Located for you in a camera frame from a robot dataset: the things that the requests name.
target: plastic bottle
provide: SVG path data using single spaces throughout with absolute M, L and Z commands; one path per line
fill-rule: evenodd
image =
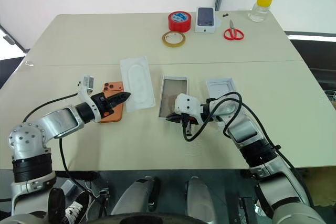
M 248 17 L 254 22 L 262 22 L 267 17 L 272 0 L 257 0 Z

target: white table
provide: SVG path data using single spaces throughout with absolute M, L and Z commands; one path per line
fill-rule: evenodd
M 10 130 L 38 105 L 75 93 L 83 73 L 95 77 L 94 93 L 106 81 L 121 80 L 120 67 L 22 65 L 0 90 L 0 168 L 11 169 L 7 137 Z M 132 113 L 117 123 L 89 123 L 64 138 L 71 170 L 246 168 L 232 140 L 209 124 L 191 143 L 182 128 L 158 119 L 163 74 L 188 76 L 190 95 L 205 101 L 205 81 L 232 77 L 244 102 L 259 116 L 271 139 L 295 166 L 336 164 L 336 112 L 302 60 L 150 65 L 157 104 Z M 36 112 L 31 120 L 78 98 L 57 102 Z M 63 170 L 58 141 L 51 140 L 52 165 Z
M 167 13 L 59 15 L 26 58 L 37 66 L 118 65 L 138 56 L 147 56 L 149 64 L 302 60 L 272 14 L 254 23 L 245 11 L 223 13 L 217 13 L 222 26 L 214 34 L 194 33 L 192 13 L 192 28 L 179 48 L 161 41 L 169 31 Z M 244 40 L 224 39 L 230 19 Z

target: orange phone case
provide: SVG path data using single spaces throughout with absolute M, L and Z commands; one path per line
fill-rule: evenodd
M 110 97 L 111 95 L 117 94 L 124 91 L 124 86 L 122 81 L 117 82 L 106 82 L 103 86 L 103 93 L 105 97 Z M 123 103 L 117 105 L 113 108 L 114 113 L 103 118 L 100 123 L 110 123 L 120 121 L 122 118 L 122 107 Z

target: scissors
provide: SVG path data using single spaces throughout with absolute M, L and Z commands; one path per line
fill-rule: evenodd
M 233 22 L 230 19 L 230 28 L 226 29 L 224 32 L 224 38 L 228 39 L 228 40 L 241 40 L 244 38 L 244 34 L 242 31 L 236 29 L 233 26 Z

